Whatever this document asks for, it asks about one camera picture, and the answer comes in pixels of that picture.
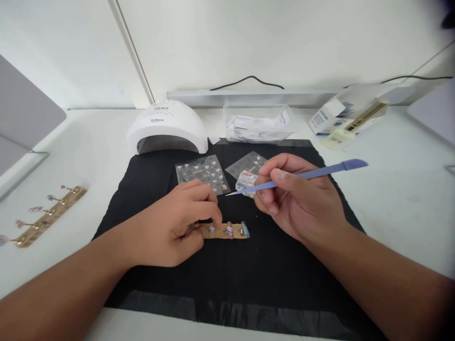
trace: fingernail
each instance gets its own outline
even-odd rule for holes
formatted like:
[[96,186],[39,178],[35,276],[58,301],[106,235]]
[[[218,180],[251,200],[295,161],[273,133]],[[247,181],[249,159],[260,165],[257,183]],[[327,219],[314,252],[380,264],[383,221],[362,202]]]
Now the fingernail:
[[272,206],[271,208],[269,208],[269,214],[270,215],[276,215],[278,214],[278,210],[275,206]]
[[283,180],[284,180],[284,177],[286,176],[287,173],[288,173],[288,172],[286,172],[286,171],[284,171],[284,170],[280,170],[280,171],[278,172],[278,180],[279,180],[279,181],[283,181]]

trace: hand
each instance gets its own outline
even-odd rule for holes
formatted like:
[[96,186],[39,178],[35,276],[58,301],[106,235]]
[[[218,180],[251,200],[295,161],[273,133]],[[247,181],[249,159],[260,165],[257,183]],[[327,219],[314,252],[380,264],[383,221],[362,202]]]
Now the hand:
[[211,218],[221,228],[218,199],[210,185],[195,179],[176,186],[168,195],[114,229],[122,229],[126,252],[134,265],[173,267],[204,245],[200,229],[190,224]]
[[256,192],[256,206],[292,238],[305,244],[348,225],[341,199],[327,176],[310,180],[295,174],[316,169],[308,161],[280,154],[259,170],[256,185],[273,180],[278,187]]

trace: right hand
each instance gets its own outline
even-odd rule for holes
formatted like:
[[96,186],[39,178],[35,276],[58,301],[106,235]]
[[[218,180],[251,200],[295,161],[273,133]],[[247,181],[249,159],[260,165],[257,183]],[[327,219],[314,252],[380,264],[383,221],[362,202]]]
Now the right hand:
[[296,174],[316,169],[308,161],[279,154],[259,170],[256,185],[273,180],[278,187],[255,194],[256,206],[302,243],[322,241],[337,228],[349,226],[341,199],[327,176],[310,180]]

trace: forearm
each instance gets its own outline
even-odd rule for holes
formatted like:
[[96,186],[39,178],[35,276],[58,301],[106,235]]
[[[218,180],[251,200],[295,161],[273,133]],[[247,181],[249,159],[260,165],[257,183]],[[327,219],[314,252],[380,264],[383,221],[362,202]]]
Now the forearm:
[[428,339],[438,327],[454,288],[449,278],[351,226],[305,244],[389,339]]
[[0,301],[0,335],[12,340],[83,340],[132,265],[112,229]]

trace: black cable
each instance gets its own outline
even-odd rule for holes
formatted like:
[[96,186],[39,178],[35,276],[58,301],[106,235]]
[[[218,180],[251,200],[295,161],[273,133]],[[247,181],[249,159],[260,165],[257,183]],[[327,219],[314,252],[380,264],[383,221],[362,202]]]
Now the black cable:
[[214,88],[214,89],[210,89],[210,91],[214,91],[214,90],[222,89],[222,88],[225,88],[225,87],[228,87],[228,86],[231,86],[231,85],[239,84],[240,82],[243,82],[244,80],[247,80],[248,78],[254,78],[254,79],[257,80],[259,83],[262,83],[262,84],[264,84],[264,85],[276,86],[276,87],[281,88],[281,89],[284,90],[284,88],[283,88],[281,85],[272,84],[272,83],[266,83],[266,82],[263,82],[262,80],[260,80],[259,78],[255,77],[255,76],[248,76],[248,77],[245,77],[245,78],[243,78],[242,80],[239,80],[239,81],[237,81],[237,82],[235,82],[235,83],[226,84],[226,85],[223,85],[223,86]]
[[452,79],[453,77],[450,76],[444,76],[444,77],[420,77],[420,76],[400,76],[400,77],[395,77],[395,78],[390,78],[389,80],[382,81],[381,84],[387,83],[389,81],[394,81],[395,79],[400,79],[400,78],[417,78],[417,79],[422,79],[424,81],[432,81],[436,79]]

